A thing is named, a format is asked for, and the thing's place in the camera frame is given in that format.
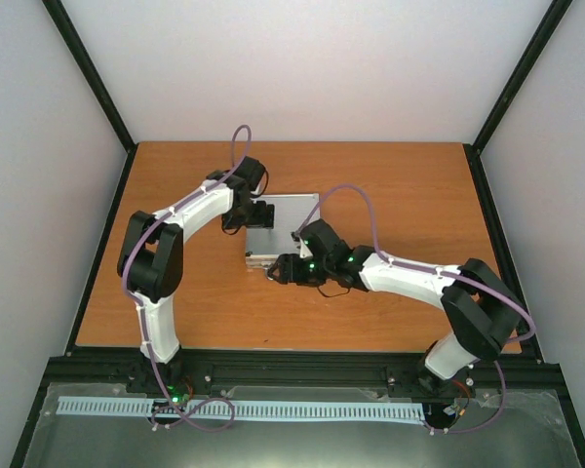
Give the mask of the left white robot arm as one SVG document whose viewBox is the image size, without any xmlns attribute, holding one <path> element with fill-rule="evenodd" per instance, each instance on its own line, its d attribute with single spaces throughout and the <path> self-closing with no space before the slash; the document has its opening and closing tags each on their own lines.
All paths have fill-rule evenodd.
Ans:
<svg viewBox="0 0 585 468">
<path fill-rule="evenodd" d="M 275 208 L 260 201 L 268 172 L 244 157 L 230 171 L 214 171 L 186 197 L 153 214 L 133 213 L 117 263 L 125 294 L 136 304 L 140 350 L 155 362 L 148 378 L 162 392 L 173 392 L 183 368 L 172 360 L 179 350 L 173 297 L 183 276 L 184 244 L 202 227 L 221 217 L 222 230 L 274 227 Z"/>
</svg>

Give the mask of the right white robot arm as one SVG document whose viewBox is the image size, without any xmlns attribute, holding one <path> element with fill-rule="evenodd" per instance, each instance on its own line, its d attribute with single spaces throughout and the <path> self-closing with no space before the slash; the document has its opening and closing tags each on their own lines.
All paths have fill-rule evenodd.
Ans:
<svg viewBox="0 0 585 468">
<path fill-rule="evenodd" d="M 434 342 L 417 365 L 414 382 L 439 394 L 460 371 L 494 361 L 515 339 L 523 306 L 483 261 L 433 265 L 391 256 L 372 246 L 350 247 L 324 220 L 293 234 L 295 253 L 282 253 L 267 277 L 282 285 L 319 289 L 334 281 L 350 292 L 393 293 L 443 311 L 449 333 Z"/>
</svg>

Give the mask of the aluminium poker case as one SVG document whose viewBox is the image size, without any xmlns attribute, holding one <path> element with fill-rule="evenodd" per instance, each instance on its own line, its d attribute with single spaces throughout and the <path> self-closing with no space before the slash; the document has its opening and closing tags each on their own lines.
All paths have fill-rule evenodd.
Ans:
<svg viewBox="0 0 585 468">
<path fill-rule="evenodd" d="M 274 206 L 273 226 L 246 230 L 246 267 L 268 269 L 280 254 L 297 254 L 293 233 L 318 204 L 318 193 L 263 195 L 258 201 Z"/>
</svg>

